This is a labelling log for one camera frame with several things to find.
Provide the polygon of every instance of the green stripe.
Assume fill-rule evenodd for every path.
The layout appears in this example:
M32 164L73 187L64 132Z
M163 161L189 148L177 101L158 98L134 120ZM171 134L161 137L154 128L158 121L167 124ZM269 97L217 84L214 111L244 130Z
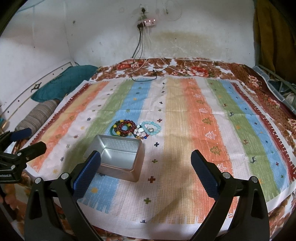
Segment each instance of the green stripe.
M245 117L245 114L227 93L223 85L218 80L207 81L208 86L212 89L212 92L216 95L218 102L221 104L221 108L225 110L224 113L233 124L241 142L244 143L244 140L248 140L249 144L243 145L246 155L249 160L252 160L252 157L254 156L257 160L254 163L249 162L250 170L254 176L262 179L261 187L264 197L266 202L269 201L273 198L273 196L277 196L279 194L279 190L274 181L273 172L259 137L254 132L254 129Z
M86 130L86 135L80 139L66 155L64 170L71 172L74 167L83 162L83 155L96 135L104 134L110 126L116 112L120 109L124 99L133 85L132 80L126 80L108 98L105 105L97 113L96 119Z

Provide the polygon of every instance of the metal tin box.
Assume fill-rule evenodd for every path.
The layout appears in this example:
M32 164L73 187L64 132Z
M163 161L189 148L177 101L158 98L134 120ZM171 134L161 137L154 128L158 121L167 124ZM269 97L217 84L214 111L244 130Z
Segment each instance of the metal tin box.
M102 159L98 173L131 182L139 180L145 156L141 140L96 135L83 158L86 160L94 150Z

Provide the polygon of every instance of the yellow curtain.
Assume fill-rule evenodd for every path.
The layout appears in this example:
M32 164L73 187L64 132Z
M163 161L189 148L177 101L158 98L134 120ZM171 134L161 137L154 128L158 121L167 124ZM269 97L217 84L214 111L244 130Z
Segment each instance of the yellow curtain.
M261 50L259 63L296 83L296 38L283 15L268 0L257 0L254 34Z

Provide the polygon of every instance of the silver screw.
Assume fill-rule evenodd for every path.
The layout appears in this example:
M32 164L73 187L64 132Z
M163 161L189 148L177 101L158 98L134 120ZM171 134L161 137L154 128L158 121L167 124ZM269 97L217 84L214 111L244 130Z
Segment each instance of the silver screw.
M231 175L228 172L223 172L223 177L225 178L230 178Z
M38 178L35 179L35 183L39 183L39 182L41 182L41 178L40 177L38 177Z
M69 177L69 173L66 173L66 172L61 175L62 179L67 179L68 177Z
M257 179L257 177L251 177L251 180L253 181L253 182L258 182L258 179Z

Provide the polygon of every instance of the power strip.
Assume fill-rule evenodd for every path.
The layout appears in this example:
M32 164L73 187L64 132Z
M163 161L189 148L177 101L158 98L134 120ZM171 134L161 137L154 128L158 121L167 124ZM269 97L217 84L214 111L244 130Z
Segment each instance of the power strip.
M155 18L147 18L137 22L137 24L143 23L145 26L155 26L156 20Z

